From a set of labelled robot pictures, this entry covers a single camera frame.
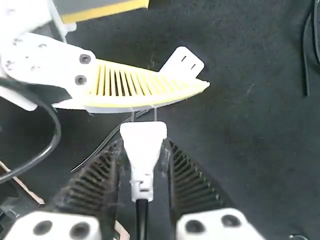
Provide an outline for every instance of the black carpet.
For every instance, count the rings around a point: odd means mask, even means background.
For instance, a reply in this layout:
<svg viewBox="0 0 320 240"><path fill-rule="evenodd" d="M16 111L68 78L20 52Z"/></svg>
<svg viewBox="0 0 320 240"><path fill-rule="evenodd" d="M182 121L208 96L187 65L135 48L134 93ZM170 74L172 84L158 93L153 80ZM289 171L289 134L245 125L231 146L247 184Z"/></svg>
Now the black carpet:
<svg viewBox="0 0 320 240"><path fill-rule="evenodd" d="M178 46L200 57L203 93L159 109L168 136L201 162L268 240L320 234L320 80L309 32L311 96L304 97L301 33L310 1L151 0L150 9L80 22L69 43L100 59L158 71ZM13 168L45 146L51 124L41 110L1 100L0 158ZM21 178L49 200L127 114L59 110L58 149ZM120 222L135 238L129 176ZM155 179L150 239L169 236L166 179Z"/></svg>

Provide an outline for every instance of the black screw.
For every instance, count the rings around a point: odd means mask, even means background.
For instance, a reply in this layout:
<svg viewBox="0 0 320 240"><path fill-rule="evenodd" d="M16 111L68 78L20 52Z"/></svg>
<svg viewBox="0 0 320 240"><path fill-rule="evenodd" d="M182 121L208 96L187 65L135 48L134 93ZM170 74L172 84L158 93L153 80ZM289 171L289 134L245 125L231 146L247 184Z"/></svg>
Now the black screw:
<svg viewBox="0 0 320 240"><path fill-rule="evenodd" d="M85 239L90 232L90 226L86 222L79 222L70 230L70 237L73 240Z"/></svg>
<svg viewBox="0 0 320 240"><path fill-rule="evenodd" d="M83 75L78 75L75 77L75 84L77 85L85 85L87 82L87 78Z"/></svg>
<svg viewBox="0 0 320 240"><path fill-rule="evenodd" d="M47 234L52 228L52 221L46 220L39 222L33 229L34 235L42 236Z"/></svg>
<svg viewBox="0 0 320 240"><path fill-rule="evenodd" d="M87 54L81 54L79 60L82 64L89 64L91 62L91 57Z"/></svg>
<svg viewBox="0 0 320 240"><path fill-rule="evenodd" d="M185 229L188 233L200 234L206 229L205 226L198 220L190 220L186 223Z"/></svg>
<svg viewBox="0 0 320 240"><path fill-rule="evenodd" d="M239 227L241 225L240 220L233 215L224 215L221 221L225 227Z"/></svg>

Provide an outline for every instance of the black cable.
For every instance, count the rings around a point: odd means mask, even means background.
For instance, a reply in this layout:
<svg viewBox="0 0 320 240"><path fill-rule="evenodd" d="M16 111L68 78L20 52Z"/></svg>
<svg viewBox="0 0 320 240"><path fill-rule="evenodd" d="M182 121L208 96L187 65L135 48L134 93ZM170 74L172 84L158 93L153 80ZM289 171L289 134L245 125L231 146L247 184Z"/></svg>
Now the black cable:
<svg viewBox="0 0 320 240"><path fill-rule="evenodd" d="M59 119L57 117L55 109L49 105L44 103L36 94L28 90L24 85L17 82L13 79L4 79L0 77L0 86L10 89L12 91L15 91L19 93L20 95L24 96L29 101L37 104L39 107L44 108L44 110L49 114L49 116L52 118L54 122L54 132L53 137L50 141L50 143L36 156L32 157L30 160L28 160L23 165L11 170L10 172L7 172L0 176L0 184L11 180L12 178L23 174L24 172L28 171L29 169L33 168L35 165L40 163L42 160L44 160L51 152L57 147L60 138L61 138L61 124L59 122Z"/></svg>
<svg viewBox="0 0 320 240"><path fill-rule="evenodd" d="M146 114L147 112L149 112L149 109L139 111L138 113L136 113L134 115L134 119L141 117L142 115ZM117 134L117 132L120 130L121 124L128 123L131 121L132 121L132 116L128 117L126 120L122 121L118 126L116 126L115 129L113 129L112 132L110 132L109 135L105 137L105 139L100 143L100 145L85 160L83 160L81 163L79 163L77 166L75 166L71 170L71 172L73 173L73 172L80 170L85 165L86 162L88 162L90 159L94 158L108 144L108 142Z"/></svg>
<svg viewBox="0 0 320 240"><path fill-rule="evenodd" d="M147 240L148 238L148 207L147 199L138 199L135 202L137 240Z"/></svg>
<svg viewBox="0 0 320 240"><path fill-rule="evenodd" d="M308 61L307 61L307 47L306 47L306 38L308 27L312 18L312 35L313 35L313 48L314 54L318 64L320 65L320 51L319 51L319 40L318 40L318 5L319 0L313 0L312 8L309 15L307 16L302 34L302 61L303 61L303 71L304 71L304 84L305 84L305 95L310 96L310 83L309 83L309 70L308 70Z"/></svg>
<svg viewBox="0 0 320 240"><path fill-rule="evenodd" d="M318 4L319 0L313 0L313 45L314 45L314 52L316 56L316 60L318 64L320 64L320 53L319 53L319 41L318 41Z"/></svg>
<svg viewBox="0 0 320 240"><path fill-rule="evenodd" d="M308 71L308 63L307 63L307 50L306 50L306 38L308 26L311 21L311 13L306 18L303 34L302 34L302 57L303 57L303 70L304 70L304 84L305 84L305 95L307 97L310 96L310 84L309 84L309 71Z"/></svg>

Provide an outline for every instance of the white plug housing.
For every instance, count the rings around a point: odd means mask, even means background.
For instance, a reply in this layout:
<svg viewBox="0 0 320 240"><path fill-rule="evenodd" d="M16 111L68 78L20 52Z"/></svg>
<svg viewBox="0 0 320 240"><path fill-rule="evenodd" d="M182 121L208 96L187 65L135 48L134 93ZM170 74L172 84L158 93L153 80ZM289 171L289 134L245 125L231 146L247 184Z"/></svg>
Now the white plug housing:
<svg viewBox="0 0 320 240"><path fill-rule="evenodd" d="M167 138L162 121L127 122L120 127L123 145L131 164L131 199L154 199L154 168L161 145Z"/></svg>

